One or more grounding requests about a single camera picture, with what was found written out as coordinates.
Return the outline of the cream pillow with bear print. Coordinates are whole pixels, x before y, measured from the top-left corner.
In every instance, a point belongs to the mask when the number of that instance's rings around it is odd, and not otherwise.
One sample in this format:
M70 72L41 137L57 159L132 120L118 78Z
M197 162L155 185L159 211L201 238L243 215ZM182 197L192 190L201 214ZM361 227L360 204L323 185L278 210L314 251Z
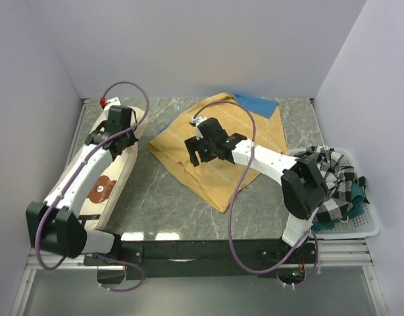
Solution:
M91 128L91 132L97 128L97 125L108 117L109 108L106 108L99 115ZM145 119L134 132L136 138L141 138L147 124ZM81 143L79 150L73 156L73 159L63 171L57 184L53 187L51 193L47 196L56 196L56 189L60 186L65 176L75 165L79 164L80 156L82 155L84 141ZM114 207L120 197L120 194L134 168L138 156L138 143L133 146L127 147L114 162L110 164L97 179L96 183L92 186L91 191L87 195L84 204L80 210L80 221L84 224L85 229L89 230L105 230L108 220L114 210Z

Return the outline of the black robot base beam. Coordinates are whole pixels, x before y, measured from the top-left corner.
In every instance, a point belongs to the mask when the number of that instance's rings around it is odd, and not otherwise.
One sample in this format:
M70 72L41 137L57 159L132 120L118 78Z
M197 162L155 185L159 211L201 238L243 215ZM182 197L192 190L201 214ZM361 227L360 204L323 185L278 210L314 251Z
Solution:
M118 284L122 277L138 280L142 273L147 278L246 275L247 271L238 265L233 253L253 270L277 266L265 273L265 278L286 275L291 268L302 269L317 259L316 246L308 241L295 250L281 239L234 240L233 244L231 250L227 240L123 241L119 259L125 264L121 270L114 270L113 262L95 255L87 255L84 265L98 267L98 280L103 284Z

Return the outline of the yellow and blue pillowcase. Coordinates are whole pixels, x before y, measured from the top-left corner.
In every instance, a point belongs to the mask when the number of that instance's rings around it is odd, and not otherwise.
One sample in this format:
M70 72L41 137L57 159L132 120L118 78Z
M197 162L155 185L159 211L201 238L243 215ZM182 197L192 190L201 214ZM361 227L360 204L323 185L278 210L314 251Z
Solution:
M201 112L203 116L216 118L229 135L238 133L252 138L253 125L247 113L230 104L231 101L236 101L233 95L220 93L186 109L155 136L147 147L174 178L223 213L230 204L244 167L218 158L195 167L185 146L185 140L195 136L191 119L200 108L213 101L216 104L204 109Z

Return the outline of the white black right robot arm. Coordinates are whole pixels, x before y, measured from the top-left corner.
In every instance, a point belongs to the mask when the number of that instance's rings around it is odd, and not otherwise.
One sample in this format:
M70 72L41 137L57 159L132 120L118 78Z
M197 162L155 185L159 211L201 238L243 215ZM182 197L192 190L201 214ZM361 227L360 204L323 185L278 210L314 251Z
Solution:
M197 117L190 124L196 135L185 141L193 166L220 159L249 167L279 183L289 211L280 246L283 260L294 263L303 255L304 233L310 230L322 202L330 195L316 162L262 147L245 136L228 135L215 118Z

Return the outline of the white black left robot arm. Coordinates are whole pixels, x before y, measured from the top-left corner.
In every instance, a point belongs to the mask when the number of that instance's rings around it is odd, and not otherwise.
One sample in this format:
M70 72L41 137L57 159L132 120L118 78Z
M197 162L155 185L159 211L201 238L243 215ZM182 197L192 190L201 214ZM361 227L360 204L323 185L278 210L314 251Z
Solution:
M29 204L26 220L36 251L69 258L99 253L109 265L122 259L120 236L105 227L135 165L144 127L133 125L143 115L119 102L107 106L53 191Z

